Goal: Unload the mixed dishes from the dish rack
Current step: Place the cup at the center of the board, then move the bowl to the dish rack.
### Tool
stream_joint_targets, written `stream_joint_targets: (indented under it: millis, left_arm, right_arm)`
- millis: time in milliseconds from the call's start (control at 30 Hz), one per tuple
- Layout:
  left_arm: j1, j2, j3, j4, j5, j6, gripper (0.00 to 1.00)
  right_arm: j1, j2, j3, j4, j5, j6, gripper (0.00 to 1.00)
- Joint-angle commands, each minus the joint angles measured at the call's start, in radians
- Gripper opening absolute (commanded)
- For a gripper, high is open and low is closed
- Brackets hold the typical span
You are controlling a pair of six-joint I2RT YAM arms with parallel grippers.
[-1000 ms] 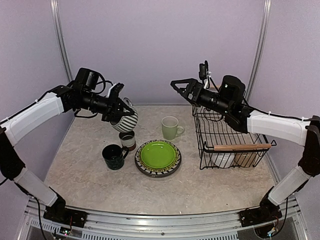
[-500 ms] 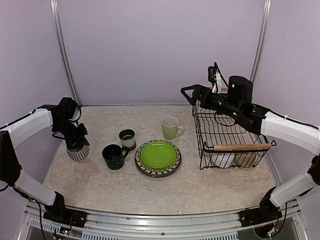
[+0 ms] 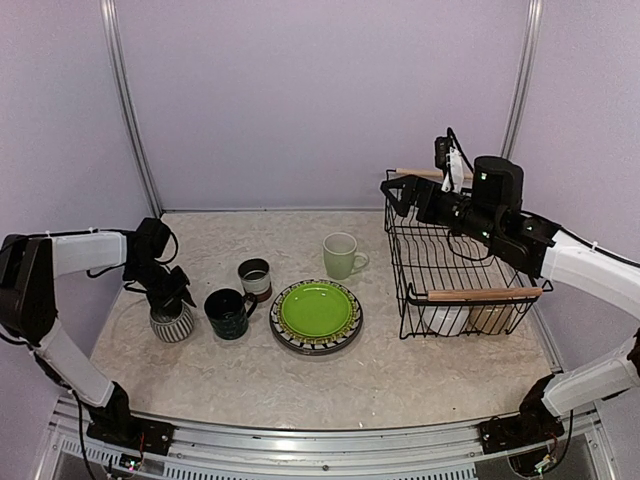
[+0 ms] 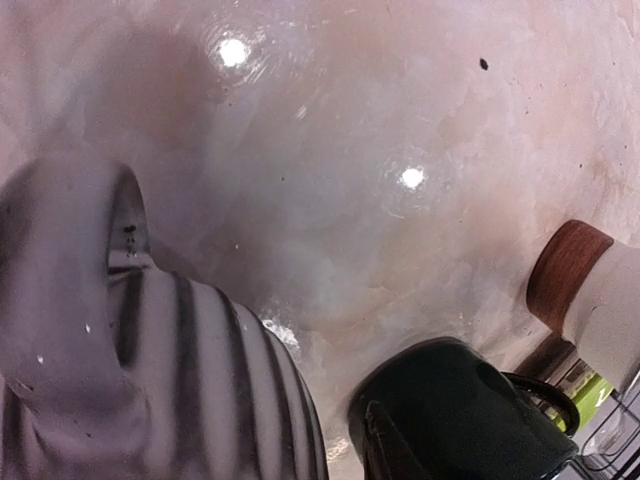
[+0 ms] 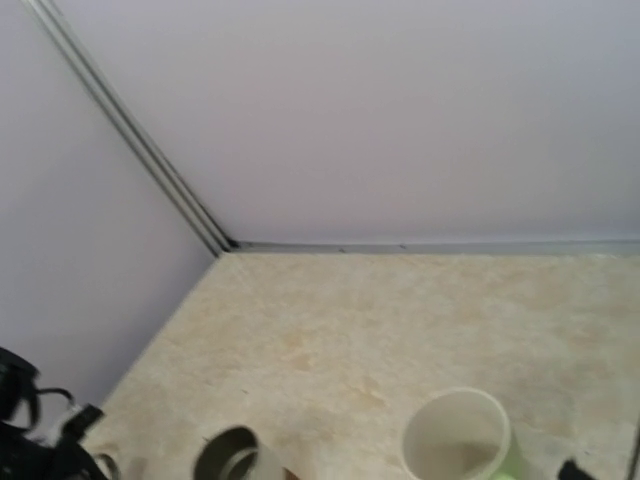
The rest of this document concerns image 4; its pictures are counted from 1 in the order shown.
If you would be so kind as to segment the lime green plate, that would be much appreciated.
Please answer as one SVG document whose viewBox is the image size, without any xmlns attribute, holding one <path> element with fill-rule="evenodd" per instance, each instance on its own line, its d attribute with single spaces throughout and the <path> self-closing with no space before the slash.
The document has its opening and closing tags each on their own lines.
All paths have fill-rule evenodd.
<svg viewBox="0 0 640 480">
<path fill-rule="evenodd" d="M 579 430 L 594 418 L 614 390 L 610 382 L 592 371 L 583 373 L 574 380 L 566 378 L 559 383 L 559 387 L 579 412 Z"/>
</svg>

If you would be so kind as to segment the striped black white cup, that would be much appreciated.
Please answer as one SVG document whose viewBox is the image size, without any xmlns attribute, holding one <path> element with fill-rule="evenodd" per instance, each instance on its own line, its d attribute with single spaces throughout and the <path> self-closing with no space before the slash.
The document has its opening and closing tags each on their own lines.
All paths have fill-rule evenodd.
<svg viewBox="0 0 640 480">
<path fill-rule="evenodd" d="M 123 164 L 60 155 L 1 189 L 5 479 L 324 479 L 286 346 L 160 269 Z"/>
</svg>

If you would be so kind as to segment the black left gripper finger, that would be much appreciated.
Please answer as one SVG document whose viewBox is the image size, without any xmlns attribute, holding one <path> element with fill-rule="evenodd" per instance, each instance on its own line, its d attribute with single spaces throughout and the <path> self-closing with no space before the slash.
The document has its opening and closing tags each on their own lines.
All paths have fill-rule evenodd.
<svg viewBox="0 0 640 480">
<path fill-rule="evenodd" d="M 364 478 L 413 479 L 408 450 L 377 401 L 368 404 L 364 420 Z"/>
</svg>

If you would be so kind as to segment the dark green mug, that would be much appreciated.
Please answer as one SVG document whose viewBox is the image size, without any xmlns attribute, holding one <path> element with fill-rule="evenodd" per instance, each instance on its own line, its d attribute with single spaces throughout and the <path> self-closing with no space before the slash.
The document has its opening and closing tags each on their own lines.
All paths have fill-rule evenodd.
<svg viewBox="0 0 640 480">
<path fill-rule="evenodd" d="M 363 469 L 372 401 L 399 432 L 413 479 L 554 479 L 577 455 L 580 415 L 567 395 L 499 371 L 453 337 L 401 351 L 357 387 L 348 427 Z"/>
</svg>

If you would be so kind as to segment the brown white small bowl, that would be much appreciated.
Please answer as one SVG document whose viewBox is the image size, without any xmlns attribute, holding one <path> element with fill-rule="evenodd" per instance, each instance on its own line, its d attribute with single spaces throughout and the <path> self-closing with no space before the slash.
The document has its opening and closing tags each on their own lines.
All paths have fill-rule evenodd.
<svg viewBox="0 0 640 480">
<path fill-rule="evenodd" d="M 531 272 L 526 305 L 621 394 L 639 383 L 639 249 L 565 222 Z"/>
</svg>

